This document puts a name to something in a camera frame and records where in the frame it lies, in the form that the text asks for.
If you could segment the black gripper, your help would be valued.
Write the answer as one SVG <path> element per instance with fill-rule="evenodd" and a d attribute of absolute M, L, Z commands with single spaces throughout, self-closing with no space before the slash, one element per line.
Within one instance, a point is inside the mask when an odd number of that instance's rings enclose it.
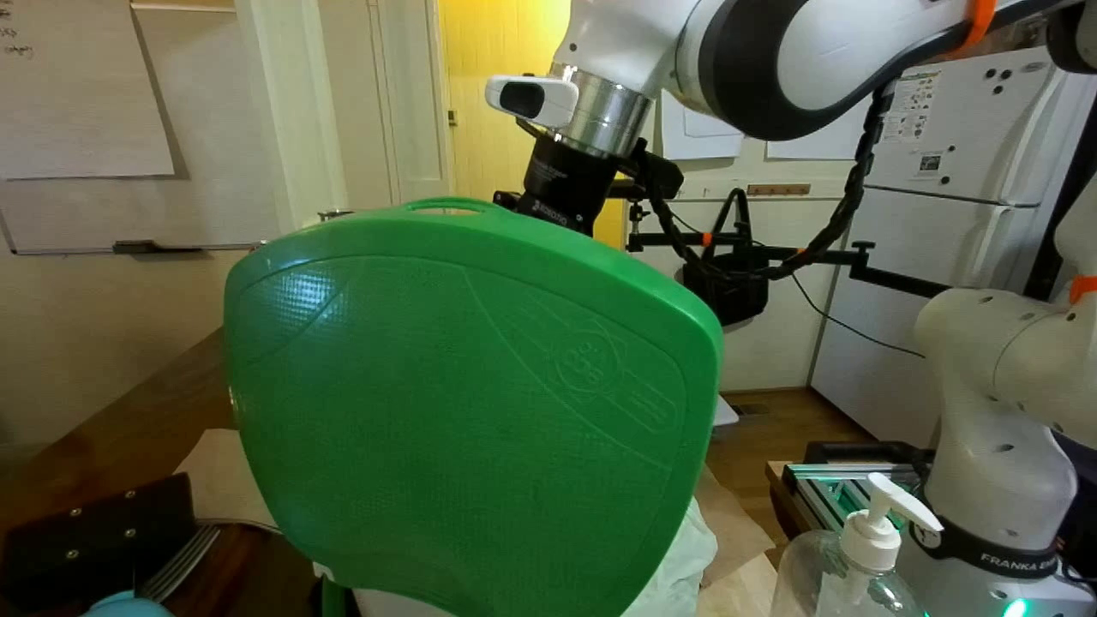
<path fill-rule="evenodd" d="M 651 153 L 637 139 L 630 153 L 591 159 L 563 139 L 538 136 L 522 193 L 498 193 L 493 203 L 533 221 L 591 232 L 606 199 L 671 199 L 683 189 L 683 170 Z"/>

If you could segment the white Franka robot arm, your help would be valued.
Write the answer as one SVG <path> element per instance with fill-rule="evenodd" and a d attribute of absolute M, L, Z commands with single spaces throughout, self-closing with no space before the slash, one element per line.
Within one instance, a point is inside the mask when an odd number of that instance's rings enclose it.
<path fill-rule="evenodd" d="M 487 83 L 487 102 L 533 135 L 503 203 L 585 232 L 615 176 L 647 203 L 674 194 L 674 167 L 642 149 L 662 91 L 750 136 L 804 136 L 1026 17 L 1050 24 L 1060 69 L 1093 66 L 1097 0 L 572 0 L 542 75 Z M 906 545 L 898 571 L 932 617 L 1093 617 L 1093 590 L 1056 553 L 1075 496 L 1067 448 L 1097 442 L 1093 199 L 1060 221 L 1056 249 L 1072 269 L 1067 305 L 948 288 L 918 312 L 943 528 Z"/>

